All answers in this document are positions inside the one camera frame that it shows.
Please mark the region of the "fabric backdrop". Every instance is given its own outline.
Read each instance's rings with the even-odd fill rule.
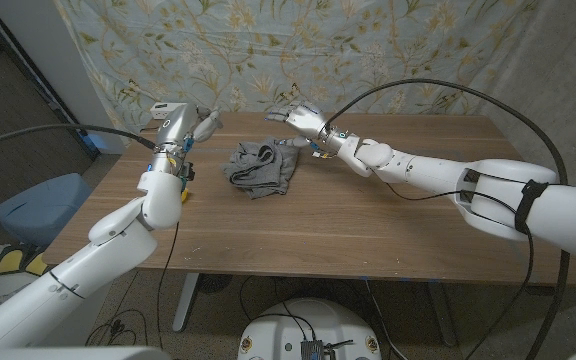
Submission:
[[[485,91],[536,0],[54,0],[106,111],[140,130],[155,101],[265,111],[343,107],[389,81]],[[470,113],[434,85],[384,90],[350,111]]]

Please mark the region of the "yellow object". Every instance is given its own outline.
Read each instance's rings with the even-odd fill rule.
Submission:
[[[4,254],[0,258],[0,275],[19,271],[23,257],[24,253],[21,250],[12,250]]]
[[[44,253],[35,256],[35,258],[32,259],[32,261],[26,266],[25,269],[26,272],[37,276],[43,275],[44,272],[46,272],[46,269],[48,268],[48,265],[46,265],[46,263],[44,263],[44,261],[42,260],[43,255]]]

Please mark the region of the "crumpled cloth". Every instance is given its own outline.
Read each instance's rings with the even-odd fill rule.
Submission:
[[[228,181],[251,199],[284,195],[298,157],[298,147],[279,144],[274,137],[268,137],[261,143],[239,143],[230,163],[222,164],[221,169]]]

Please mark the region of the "black strap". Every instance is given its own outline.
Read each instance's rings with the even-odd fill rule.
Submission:
[[[528,235],[528,225],[526,225],[526,219],[528,219],[528,214],[532,208],[532,204],[537,200],[541,194],[544,193],[548,187],[548,183],[538,183],[536,181],[530,180],[521,190],[524,197],[521,198],[519,207],[517,207],[517,212],[515,213],[515,229],[521,233]]]

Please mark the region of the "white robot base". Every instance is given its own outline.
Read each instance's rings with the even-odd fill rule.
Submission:
[[[375,332],[345,307],[316,298],[289,300],[286,306],[292,315],[308,321],[314,333],[305,321],[292,318],[279,303],[246,327],[241,336],[238,360],[381,360]],[[304,342],[297,322],[303,328],[307,342]]]

